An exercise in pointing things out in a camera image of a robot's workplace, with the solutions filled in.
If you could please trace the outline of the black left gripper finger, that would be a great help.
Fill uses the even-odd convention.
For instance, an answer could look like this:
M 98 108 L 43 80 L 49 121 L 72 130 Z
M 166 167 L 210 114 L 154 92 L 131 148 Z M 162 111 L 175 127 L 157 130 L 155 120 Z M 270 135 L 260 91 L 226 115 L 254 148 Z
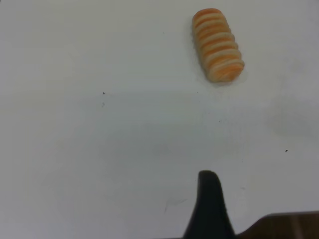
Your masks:
M 235 239 L 217 174 L 200 171 L 197 182 L 196 203 L 183 238 Z

